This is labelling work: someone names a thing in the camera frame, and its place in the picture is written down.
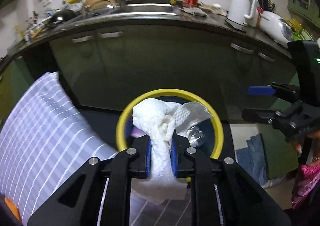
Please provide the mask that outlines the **person's right hand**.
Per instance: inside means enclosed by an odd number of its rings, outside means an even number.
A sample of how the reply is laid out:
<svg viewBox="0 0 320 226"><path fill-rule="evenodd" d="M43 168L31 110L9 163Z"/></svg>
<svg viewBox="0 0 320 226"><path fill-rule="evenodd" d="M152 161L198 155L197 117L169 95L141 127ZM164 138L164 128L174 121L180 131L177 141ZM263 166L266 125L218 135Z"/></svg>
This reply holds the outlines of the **person's right hand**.
<svg viewBox="0 0 320 226"><path fill-rule="evenodd" d="M308 166L317 166L319 164L319 157L320 157L319 130L308 134L308 138L311 138L312 142L314 144L313 154L312 154L312 162L310 164L308 164ZM304 141L305 141L305 138L301 137L301 138L296 139L291 142L291 146L298 154L301 154L305 151L304 150L304 144L305 144Z"/></svg>

